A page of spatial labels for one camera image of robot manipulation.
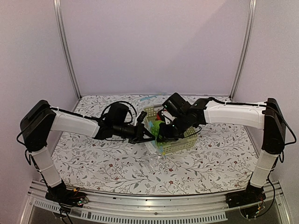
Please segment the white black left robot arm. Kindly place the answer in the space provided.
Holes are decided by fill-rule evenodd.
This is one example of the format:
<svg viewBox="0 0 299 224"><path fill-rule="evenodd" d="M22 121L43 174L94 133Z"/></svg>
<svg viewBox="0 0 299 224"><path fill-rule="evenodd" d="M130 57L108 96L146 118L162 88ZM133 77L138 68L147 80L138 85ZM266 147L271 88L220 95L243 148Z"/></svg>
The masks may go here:
<svg viewBox="0 0 299 224"><path fill-rule="evenodd" d="M28 112L20 122L18 137L23 138L21 144L26 148L28 163L35 166L46 184L46 199L67 207L82 207L88 202L84 192L79 189L68 190L60 177L47 148L49 133L68 132L96 140L118 136L130 144L155 140L155 136L143 124L146 112L131 115L131 120L126 121L132 107L129 102L117 101L107 106L97 118L52 107L46 100L40 100Z"/></svg>

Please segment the green apple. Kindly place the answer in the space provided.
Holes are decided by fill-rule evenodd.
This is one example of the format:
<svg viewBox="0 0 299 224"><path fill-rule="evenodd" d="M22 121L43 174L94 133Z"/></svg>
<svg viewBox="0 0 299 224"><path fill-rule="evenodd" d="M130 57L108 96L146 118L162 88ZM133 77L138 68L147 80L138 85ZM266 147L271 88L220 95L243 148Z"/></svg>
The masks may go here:
<svg viewBox="0 0 299 224"><path fill-rule="evenodd" d="M162 123L164 123L164 121L156 120L156 121L154 121L154 123L151 126L150 131L155 137L157 137L159 135L160 124L162 124Z"/></svg>

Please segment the clear blue zip top bag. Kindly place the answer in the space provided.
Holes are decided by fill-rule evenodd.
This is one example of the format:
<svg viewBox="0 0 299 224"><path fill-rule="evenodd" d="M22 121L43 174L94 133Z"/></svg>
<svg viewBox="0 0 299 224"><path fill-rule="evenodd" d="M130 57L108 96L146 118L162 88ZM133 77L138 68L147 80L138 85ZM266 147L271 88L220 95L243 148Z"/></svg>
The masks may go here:
<svg viewBox="0 0 299 224"><path fill-rule="evenodd" d="M150 172L158 169L163 163L166 162L165 153L163 152L163 143L157 142L157 137L151 142L145 143L146 155L144 157L145 165Z"/></svg>

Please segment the light green perforated plastic basket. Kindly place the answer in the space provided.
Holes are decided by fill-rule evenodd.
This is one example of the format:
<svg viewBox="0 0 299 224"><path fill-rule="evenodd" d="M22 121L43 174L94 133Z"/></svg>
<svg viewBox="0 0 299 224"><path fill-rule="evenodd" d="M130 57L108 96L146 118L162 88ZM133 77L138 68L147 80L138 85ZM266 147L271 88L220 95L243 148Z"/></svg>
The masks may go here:
<svg viewBox="0 0 299 224"><path fill-rule="evenodd" d="M162 105L147 106L143 110L147 112L147 116L144 119L144 124L149 131L149 122L154 122L155 120L157 120L158 112L162 113L162 121L164 121L165 124L169 124L172 120L174 120L174 118L165 109L163 109ZM173 142L162 142L164 144L163 152L165 153L165 155L167 155L179 150L191 148L195 145L197 137L198 131L193 127L190 127L184 132L183 139L179 139Z"/></svg>

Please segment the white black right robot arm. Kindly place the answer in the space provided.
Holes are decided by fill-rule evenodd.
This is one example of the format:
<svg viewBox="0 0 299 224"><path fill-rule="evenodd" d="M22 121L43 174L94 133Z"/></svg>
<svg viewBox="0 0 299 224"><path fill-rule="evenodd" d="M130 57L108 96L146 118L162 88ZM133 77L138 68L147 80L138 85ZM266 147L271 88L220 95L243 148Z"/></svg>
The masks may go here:
<svg viewBox="0 0 299 224"><path fill-rule="evenodd" d="M213 97L199 98L193 104L173 93L163 108L174 120L159 126L158 142L176 141L184 138L185 131L200 125L227 123L249 126L263 130L263 144L257 164L243 191L226 194L229 208L261 202L266 199L263 186L269 181L278 157L288 143L285 132L290 129L274 98L261 103L223 102Z"/></svg>

